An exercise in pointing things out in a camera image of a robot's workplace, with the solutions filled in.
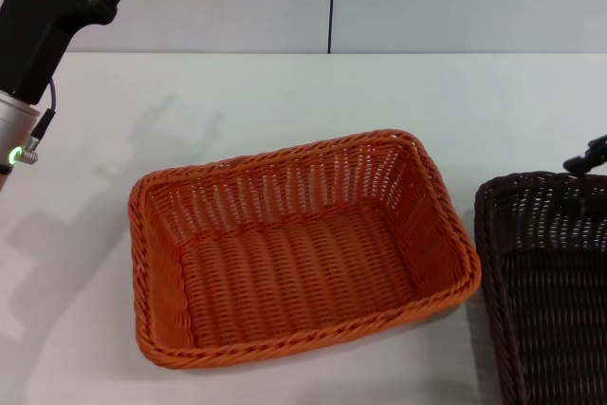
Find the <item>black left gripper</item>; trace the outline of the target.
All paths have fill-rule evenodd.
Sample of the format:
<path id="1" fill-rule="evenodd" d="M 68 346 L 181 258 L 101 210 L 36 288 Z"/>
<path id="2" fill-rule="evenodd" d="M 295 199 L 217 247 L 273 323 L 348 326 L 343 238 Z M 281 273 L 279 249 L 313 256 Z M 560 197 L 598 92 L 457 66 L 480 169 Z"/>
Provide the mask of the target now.
<path id="1" fill-rule="evenodd" d="M 119 1 L 4 0 L 1 90 L 37 104 L 74 35 L 88 26 L 111 23 Z"/>

